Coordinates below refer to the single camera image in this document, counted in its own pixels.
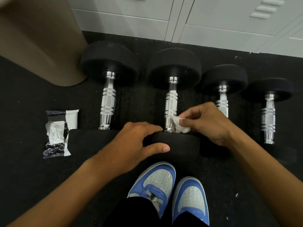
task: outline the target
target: black pants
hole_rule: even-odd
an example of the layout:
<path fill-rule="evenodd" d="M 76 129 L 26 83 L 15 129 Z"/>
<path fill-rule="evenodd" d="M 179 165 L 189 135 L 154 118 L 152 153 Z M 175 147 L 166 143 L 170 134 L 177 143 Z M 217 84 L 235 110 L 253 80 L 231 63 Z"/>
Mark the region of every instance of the black pants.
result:
<path fill-rule="evenodd" d="M 160 225 L 160 218 L 154 205 L 148 199 L 141 197 L 126 198 L 118 203 L 103 223 L 103 227 L 122 225 L 157 227 Z M 173 227 L 189 225 L 208 226 L 189 212 L 181 213 L 172 224 Z"/>

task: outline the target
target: fingernail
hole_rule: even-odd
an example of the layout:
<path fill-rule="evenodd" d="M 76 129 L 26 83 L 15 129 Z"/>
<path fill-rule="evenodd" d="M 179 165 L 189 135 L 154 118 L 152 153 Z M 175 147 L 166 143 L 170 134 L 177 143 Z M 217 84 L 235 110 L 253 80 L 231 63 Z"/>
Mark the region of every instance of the fingernail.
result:
<path fill-rule="evenodd" d="M 169 146 L 163 147 L 163 152 L 169 152 L 169 150 L 170 150 L 170 147 L 169 147 Z"/>

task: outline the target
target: dumbbell handle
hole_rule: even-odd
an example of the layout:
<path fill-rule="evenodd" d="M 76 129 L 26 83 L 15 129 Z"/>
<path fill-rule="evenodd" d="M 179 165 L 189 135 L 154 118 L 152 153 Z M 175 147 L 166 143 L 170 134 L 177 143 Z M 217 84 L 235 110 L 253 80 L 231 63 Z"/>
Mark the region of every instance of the dumbbell handle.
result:
<path fill-rule="evenodd" d="M 178 77 L 169 77 L 169 92 L 166 94 L 165 100 L 165 132 L 173 132 L 175 125 L 172 116 L 177 115 L 178 93 L 177 93 Z"/>
<path fill-rule="evenodd" d="M 109 130 L 112 116 L 115 112 L 116 90 L 114 81 L 116 73 L 106 72 L 106 83 L 103 88 L 101 112 L 100 112 L 100 130 Z"/>
<path fill-rule="evenodd" d="M 261 112 L 261 133 L 265 143 L 274 144 L 276 132 L 275 95 L 265 95 L 266 106 Z"/>
<path fill-rule="evenodd" d="M 228 118 L 228 100 L 227 100 L 227 85 L 218 86 L 219 100 L 216 101 L 216 106 Z"/>

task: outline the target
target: brown cylindrical bin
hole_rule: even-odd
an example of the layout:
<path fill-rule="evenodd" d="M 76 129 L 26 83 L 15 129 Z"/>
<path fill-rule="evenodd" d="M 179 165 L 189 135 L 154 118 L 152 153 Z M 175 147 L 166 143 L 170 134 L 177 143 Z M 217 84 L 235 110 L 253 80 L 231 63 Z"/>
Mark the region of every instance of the brown cylindrical bin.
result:
<path fill-rule="evenodd" d="M 47 81 L 85 80 L 78 63 L 86 46 L 67 0 L 0 0 L 0 55 Z"/>

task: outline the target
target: forearm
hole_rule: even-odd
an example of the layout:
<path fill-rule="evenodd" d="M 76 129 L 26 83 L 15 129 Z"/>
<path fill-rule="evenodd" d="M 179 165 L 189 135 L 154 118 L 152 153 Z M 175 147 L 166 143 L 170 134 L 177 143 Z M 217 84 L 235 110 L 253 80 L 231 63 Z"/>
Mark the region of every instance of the forearm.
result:
<path fill-rule="evenodd" d="M 9 225 L 15 226 L 69 226 L 87 203 L 104 187 L 112 176 L 102 165 L 95 174 L 95 166 L 86 161 L 58 188 Z"/>
<path fill-rule="evenodd" d="M 226 146 L 234 154 L 282 226 L 301 226 L 303 183 L 238 127 Z"/>

